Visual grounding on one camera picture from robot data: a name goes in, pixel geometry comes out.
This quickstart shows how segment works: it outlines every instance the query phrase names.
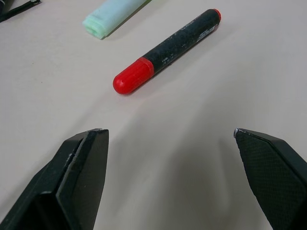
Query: light green highlighter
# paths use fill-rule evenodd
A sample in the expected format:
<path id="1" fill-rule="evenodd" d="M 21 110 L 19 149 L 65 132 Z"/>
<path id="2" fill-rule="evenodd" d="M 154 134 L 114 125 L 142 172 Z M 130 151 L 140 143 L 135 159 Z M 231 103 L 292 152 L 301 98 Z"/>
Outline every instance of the light green highlighter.
<path id="1" fill-rule="evenodd" d="M 147 0 L 107 0 L 83 21 L 86 30 L 102 39 L 118 27 Z"/>

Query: marker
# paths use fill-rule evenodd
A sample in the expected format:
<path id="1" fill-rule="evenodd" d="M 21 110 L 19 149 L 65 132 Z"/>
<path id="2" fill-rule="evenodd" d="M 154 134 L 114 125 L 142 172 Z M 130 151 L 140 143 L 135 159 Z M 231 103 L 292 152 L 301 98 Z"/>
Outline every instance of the marker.
<path id="1" fill-rule="evenodd" d="M 113 81 L 115 91 L 120 94 L 133 92 L 213 32 L 220 21 L 218 10 L 207 10 L 117 75 Z"/>
<path id="2" fill-rule="evenodd" d="M 147 0 L 107 0 L 83 21 L 87 32 L 103 39 Z"/>

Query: red marker end cap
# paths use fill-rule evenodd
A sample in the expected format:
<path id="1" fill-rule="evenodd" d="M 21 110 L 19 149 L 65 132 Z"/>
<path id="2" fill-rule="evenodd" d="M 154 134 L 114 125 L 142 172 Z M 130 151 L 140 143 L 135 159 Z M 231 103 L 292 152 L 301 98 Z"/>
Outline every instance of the red marker end cap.
<path id="1" fill-rule="evenodd" d="M 221 17 L 221 13 L 217 10 L 217 9 L 214 9 L 216 12 L 217 12 L 217 14 L 219 15 L 219 18 L 220 18 L 220 20 L 222 19 L 222 17 Z"/>
<path id="2" fill-rule="evenodd" d="M 128 94 L 144 84 L 154 75 L 154 66 L 144 57 L 122 71 L 113 80 L 113 87 L 119 94 Z"/>

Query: pen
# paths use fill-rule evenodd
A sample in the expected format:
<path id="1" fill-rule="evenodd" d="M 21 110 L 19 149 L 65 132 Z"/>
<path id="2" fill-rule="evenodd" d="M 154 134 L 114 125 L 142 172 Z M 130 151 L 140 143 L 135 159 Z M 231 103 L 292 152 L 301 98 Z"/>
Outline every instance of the pen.
<path id="1" fill-rule="evenodd" d="M 117 75 L 113 81 L 115 91 L 133 92 L 214 31 L 220 21 L 218 10 L 207 10 Z"/>

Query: black cable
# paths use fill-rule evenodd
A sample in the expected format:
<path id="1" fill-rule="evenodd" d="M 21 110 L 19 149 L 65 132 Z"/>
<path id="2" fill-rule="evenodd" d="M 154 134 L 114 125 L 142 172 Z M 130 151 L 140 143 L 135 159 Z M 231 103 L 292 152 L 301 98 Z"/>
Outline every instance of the black cable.
<path id="1" fill-rule="evenodd" d="M 38 4 L 40 4 L 41 1 L 40 0 L 31 0 L 31 1 L 28 1 L 26 2 L 25 4 L 19 6 L 19 7 L 16 7 L 15 9 L 12 9 L 10 11 L 8 11 L 7 13 L 4 13 L 2 15 L 0 15 L 0 23 L 5 21 L 5 20 L 8 20 L 9 18 L 15 16 L 15 15 L 18 15 Z"/>

